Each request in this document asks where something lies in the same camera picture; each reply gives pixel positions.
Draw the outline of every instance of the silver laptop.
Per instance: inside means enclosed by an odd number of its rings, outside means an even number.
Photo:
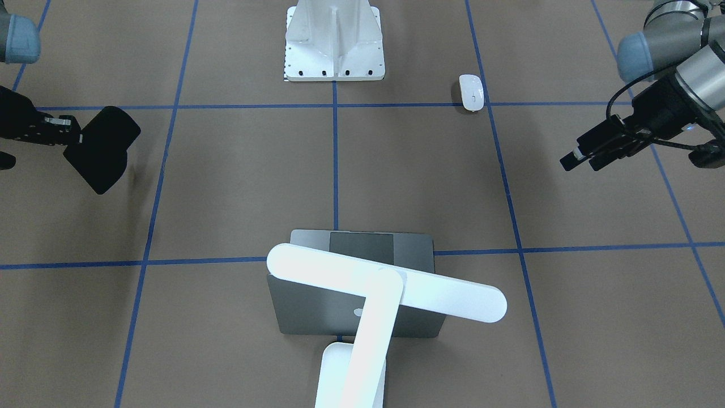
[[[435,273],[433,239],[426,234],[295,229],[291,244]],[[365,299],[267,276],[279,330],[291,335],[355,335]],[[444,314],[400,306],[394,337],[433,338]]]

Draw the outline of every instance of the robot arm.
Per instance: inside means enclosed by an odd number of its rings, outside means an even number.
[[[35,23],[12,15],[0,0],[0,62],[32,64],[41,56],[41,38]]]
[[[725,107],[725,16],[707,19],[710,9],[697,0],[655,2],[645,30],[620,43],[620,75],[636,79],[612,98],[606,119],[560,160],[565,170],[589,160],[598,171],[650,144],[691,150],[689,159],[700,168],[725,166],[725,123],[716,113]],[[616,97],[647,78],[659,80],[632,100],[633,114],[623,120],[611,115]],[[698,146],[667,142],[695,123],[715,139]]]
[[[141,129],[123,110],[106,106],[82,128],[70,115],[53,118],[26,97],[0,86],[0,137],[35,144],[67,146],[63,155],[98,193],[105,193],[126,170],[127,153]],[[0,170],[15,158],[0,152]]]

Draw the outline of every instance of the brown floor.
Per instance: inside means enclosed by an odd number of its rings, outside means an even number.
[[[263,262],[297,228],[430,234],[437,273],[507,296],[394,339],[389,408],[725,406],[723,170],[558,163],[651,1],[371,3],[386,78],[333,85],[282,81],[294,0],[7,1],[43,18],[19,92],[142,134],[102,196],[61,147],[0,139],[0,407],[312,407],[334,338],[279,333]]]

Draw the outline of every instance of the white stand arm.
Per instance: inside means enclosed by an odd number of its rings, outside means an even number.
[[[267,268],[279,279],[365,297],[339,403],[323,405],[330,398],[318,395],[316,408],[381,403],[381,375],[399,305],[480,322],[497,322],[507,308],[506,297],[493,286],[292,244],[272,248]],[[330,380],[320,374],[318,393],[334,392],[323,384]]]

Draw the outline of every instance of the blue grid line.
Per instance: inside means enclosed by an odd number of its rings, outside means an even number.
[[[43,13],[41,14],[41,19],[38,21],[38,32],[40,32],[43,29],[43,24],[45,23],[45,17],[48,15],[48,9],[50,8],[50,1],[46,1],[46,6],[43,8]],[[15,77],[15,83],[12,84],[12,91],[17,91],[17,87],[20,85],[20,80],[22,79],[23,73],[25,73],[25,66],[28,64],[23,64],[20,66],[20,70],[17,71],[17,77]]]
[[[120,105],[117,106],[123,110],[169,110],[173,109],[173,105]],[[40,106],[37,110],[50,112],[53,110],[101,110],[104,106]]]
[[[0,265],[0,270],[18,269],[63,269],[63,268],[97,268],[105,266],[140,266],[143,261],[101,261],[101,262],[51,262],[49,264],[8,264]]]
[[[517,248],[505,248],[505,249],[435,250],[435,251],[433,251],[433,256],[498,255],[501,253],[518,253],[518,249]]]
[[[725,242],[695,242],[698,248],[725,248]],[[434,256],[476,256],[499,255],[511,253],[557,253],[557,252],[587,252],[611,250],[655,250],[672,248],[690,248],[687,242],[672,242],[664,244],[633,244],[633,245],[593,245],[570,247],[541,247],[541,248],[501,248],[501,249],[473,249],[473,250],[437,250]],[[51,262],[47,264],[0,264],[0,270],[23,269],[64,269],[64,268],[92,268],[106,266],[143,266],[145,265],[184,265],[184,264],[237,264],[244,262],[266,262],[266,256],[237,256],[227,258],[190,258],[190,259],[152,259],[148,261],[89,261],[89,262]]]
[[[600,24],[602,26],[602,30],[604,31],[605,37],[607,37],[607,42],[610,45],[610,50],[612,51],[612,55],[614,56],[614,59],[617,59],[617,53],[614,50],[614,45],[612,45],[611,37],[609,36],[609,31],[607,31],[607,26],[604,23],[604,19],[602,19],[602,15],[599,12],[599,7],[597,7],[596,0],[590,0],[592,3],[592,6],[594,7],[594,12],[597,14],[597,18],[600,21]],[[629,96],[634,97],[634,95],[631,92],[631,89],[629,90]],[[705,286],[708,289],[708,292],[710,293],[710,297],[713,300],[713,304],[715,305],[715,309],[718,312],[718,315],[720,316],[720,323],[723,325],[723,328],[725,328],[725,313],[723,312],[722,306],[720,305],[720,302],[718,301],[718,297],[715,294],[715,290],[713,289],[713,285],[710,281],[710,277],[708,276],[707,271],[705,270],[705,266],[702,263],[702,260],[700,259],[700,254],[697,252],[697,246],[695,245],[695,241],[692,239],[692,235],[689,233],[689,228],[687,226],[687,222],[684,219],[684,215],[682,214],[682,210],[679,206],[679,203],[677,202],[677,197],[675,196],[674,190],[672,190],[672,186],[670,185],[669,178],[667,177],[667,173],[665,172],[665,168],[662,164],[662,161],[660,160],[660,156],[657,153],[657,149],[655,149],[655,146],[650,145],[650,150],[652,150],[652,154],[655,157],[655,162],[657,162],[657,167],[660,169],[660,175],[662,176],[662,179],[665,182],[665,186],[667,187],[667,192],[670,195],[670,199],[672,200],[672,204],[675,207],[675,211],[677,212],[677,217],[680,220],[680,224],[682,225],[682,229],[684,230],[685,236],[687,237],[687,242],[689,243],[690,248],[692,249],[692,255],[695,257],[695,262],[697,263],[697,267],[700,269],[700,274],[703,276],[703,279],[705,280]]]
[[[665,185],[667,186],[667,192],[669,193],[670,198],[672,199],[672,203],[674,204],[675,210],[677,211],[677,216],[680,220],[680,223],[682,224],[682,229],[684,229],[684,233],[687,236],[687,242],[689,242],[690,248],[692,249],[692,255],[695,257],[695,262],[697,263],[697,267],[700,268],[700,274],[703,276],[703,280],[705,280],[705,286],[708,288],[710,297],[713,299],[713,303],[715,304],[715,310],[717,310],[718,315],[720,316],[720,323],[723,325],[723,328],[725,328],[725,314],[723,313],[722,306],[720,305],[720,302],[718,301],[718,296],[715,294],[715,289],[713,288],[712,282],[710,282],[710,277],[708,276],[708,273],[705,270],[705,265],[703,265],[703,262],[700,259],[700,254],[697,252],[697,247],[695,247],[695,242],[692,240],[692,235],[689,233],[689,228],[687,227],[687,223],[684,220],[684,215],[682,214],[682,210],[680,209],[680,206],[677,203],[677,198],[675,197],[675,193],[672,190],[670,181],[667,178],[667,173],[665,173],[665,168],[662,165],[660,156],[657,153],[657,150],[655,149],[655,147],[654,146],[651,146],[651,147],[652,147],[652,153],[655,156],[655,161],[657,162],[657,166],[660,169],[660,174],[662,174],[662,178],[664,179]]]
[[[128,338],[126,339],[126,347],[123,353],[123,363],[121,365],[121,373],[118,379],[118,389],[116,391],[115,408],[120,408],[121,399],[123,397],[123,387],[125,385],[126,372],[128,371],[128,361],[131,357],[131,345],[133,344],[133,334],[136,330],[136,320],[138,319],[138,308],[141,305],[141,293],[144,289],[144,280],[146,277],[146,268],[149,261],[149,253],[151,252],[151,243],[154,236],[154,227],[156,224],[156,216],[159,210],[159,202],[161,200],[161,189],[164,184],[166,160],[169,157],[169,146],[174,132],[176,122],[176,113],[178,112],[179,99],[181,98],[181,89],[183,87],[184,73],[186,72],[186,62],[189,59],[189,49],[191,48],[191,38],[194,35],[194,23],[196,22],[196,11],[199,8],[199,0],[194,0],[194,8],[191,11],[191,21],[189,22],[188,35],[186,37],[186,48],[184,49],[183,60],[181,62],[181,71],[179,72],[178,85],[176,86],[176,97],[174,99],[174,109],[171,113],[171,122],[169,131],[166,136],[166,145],[164,146],[164,156],[159,170],[159,181],[156,188],[156,197],[154,199],[154,207],[149,222],[149,235],[146,240],[146,248],[144,250],[144,263],[141,265],[141,273],[138,275],[138,285],[136,286],[136,297],[133,301],[133,311],[131,312],[131,321],[128,327]]]
[[[489,102],[491,106],[606,106],[606,101],[562,101],[562,102]],[[626,105],[628,102],[615,102],[614,105]],[[431,103],[360,103],[360,104],[337,104],[337,107],[458,107],[462,103],[431,102]],[[261,105],[118,105],[123,110],[172,110],[176,109],[314,109],[314,108],[335,108],[333,104],[261,104]],[[104,106],[40,106],[37,110],[44,112],[58,110],[101,110]]]
[[[299,108],[316,108],[316,107],[332,107],[328,103],[272,103],[261,105],[178,105],[178,109],[299,109]]]
[[[333,229],[337,231],[340,227],[339,207],[339,156],[337,149],[337,81],[332,81],[332,172],[333,172]]]
[[[456,102],[400,102],[400,103],[341,103],[339,107],[453,107],[463,106]]]
[[[607,106],[604,101],[563,101],[563,102],[490,102],[491,106]],[[627,105],[628,102],[614,102],[614,105]]]
[[[484,87],[484,100],[486,102],[486,108],[489,113],[489,120],[491,122],[491,131],[493,133],[494,145],[496,146],[496,156],[498,157],[499,165],[501,168],[501,179],[503,181],[503,187],[506,192],[506,201],[508,204],[509,215],[511,217],[511,224],[513,227],[514,238],[516,239],[516,249],[518,250],[518,258],[521,262],[521,272],[523,273],[523,281],[526,285],[526,294],[529,298],[529,307],[531,309],[531,319],[534,323],[534,331],[536,332],[536,341],[539,344],[539,354],[542,360],[542,368],[544,369],[544,376],[546,377],[547,389],[549,391],[549,400],[552,408],[557,408],[556,396],[554,394],[554,386],[551,380],[551,374],[549,371],[549,362],[546,357],[546,349],[544,348],[544,339],[541,333],[541,327],[539,326],[539,314],[537,313],[537,307],[534,302],[534,293],[531,289],[531,281],[529,279],[529,271],[526,267],[526,258],[524,257],[521,245],[521,236],[518,231],[518,224],[516,222],[516,214],[513,208],[513,201],[511,199],[511,191],[508,185],[508,178],[506,177],[506,167],[504,166],[503,154],[501,153],[501,145],[498,139],[498,131],[496,129],[496,121],[494,119],[494,111],[490,103],[489,90],[486,83],[486,74],[484,71],[483,60],[481,59],[481,51],[479,49],[479,41],[476,37],[476,27],[473,24],[473,15],[471,14],[471,3],[469,0],[465,0],[465,8],[468,13],[468,24],[471,27],[471,37],[473,38],[473,48],[476,50],[476,59],[478,61],[478,69],[481,74],[481,82]]]
[[[573,247],[548,247],[548,248],[523,248],[524,253],[551,253],[551,252],[587,252],[587,251],[608,251],[608,250],[641,250],[641,249],[671,249],[689,248],[686,242],[675,242],[671,244],[633,244],[633,245],[591,245]]]
[[[725,247],[725,242],[695,242],[698,248]]]
[[[242,264],[266,261],[266,256],[239,256],[230,258],[154,259],[147,261],[146,265]]]

